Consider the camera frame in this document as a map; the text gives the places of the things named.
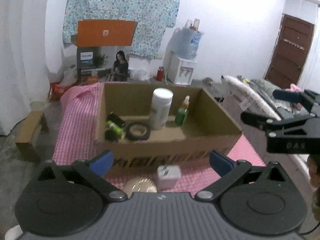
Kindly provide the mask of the person's right hand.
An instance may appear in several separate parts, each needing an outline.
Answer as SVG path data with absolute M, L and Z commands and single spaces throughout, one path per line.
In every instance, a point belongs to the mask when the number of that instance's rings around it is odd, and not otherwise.
M 311 209 L 315 220 L 319 222 L 319 162 L 314 159 L 314 155 L 309 155 L 307 166 L 309 169 L 310 184 L 315 189 L 312 196 Z

